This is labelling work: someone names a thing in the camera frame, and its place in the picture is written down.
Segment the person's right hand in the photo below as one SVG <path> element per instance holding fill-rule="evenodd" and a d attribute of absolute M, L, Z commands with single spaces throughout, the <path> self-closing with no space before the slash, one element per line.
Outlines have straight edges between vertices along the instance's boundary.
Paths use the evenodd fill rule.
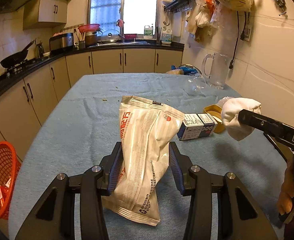
<path fill-rule="evenodd" d="M 293 207 L 292 198 L 294 197 L 294 157 L 287 160 L 287 168 L 284 173 L 284 182 L 278 197 L 277 208 L 281 215 L 290 213 Z"/>

